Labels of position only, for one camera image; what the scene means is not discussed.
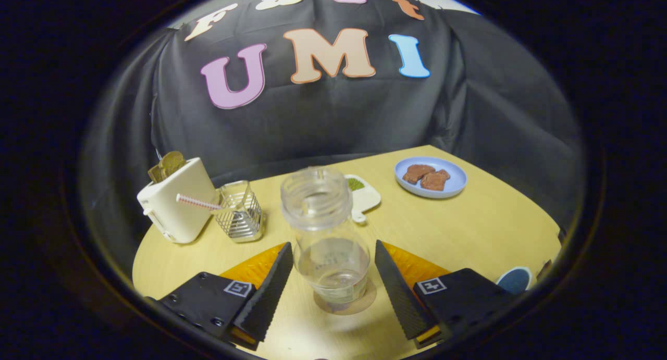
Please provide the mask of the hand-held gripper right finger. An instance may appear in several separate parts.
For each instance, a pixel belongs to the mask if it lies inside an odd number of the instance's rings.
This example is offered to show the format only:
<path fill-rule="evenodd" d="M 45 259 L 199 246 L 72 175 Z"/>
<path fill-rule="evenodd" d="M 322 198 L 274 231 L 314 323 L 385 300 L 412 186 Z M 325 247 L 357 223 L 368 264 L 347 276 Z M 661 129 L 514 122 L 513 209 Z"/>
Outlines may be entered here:
<path fill-rule="evenodd" d="M 450 272 L 381 240 L 375 265 L 403 334 L 418 348 L 480 328 L 517 298 L 471 268 Z"/>

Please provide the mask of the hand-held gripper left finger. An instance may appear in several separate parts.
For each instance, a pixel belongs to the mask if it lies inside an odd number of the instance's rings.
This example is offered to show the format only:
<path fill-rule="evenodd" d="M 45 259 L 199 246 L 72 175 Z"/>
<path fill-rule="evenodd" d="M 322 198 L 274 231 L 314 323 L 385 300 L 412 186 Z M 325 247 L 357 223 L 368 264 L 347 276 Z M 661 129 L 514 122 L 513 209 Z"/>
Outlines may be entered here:
<path fill-rule="evenodd" d="M 189 336 L 256 350 L 265 340 L 293 267 L 289 242 L 219 273 L 200 271 L 148 303 Z"/>

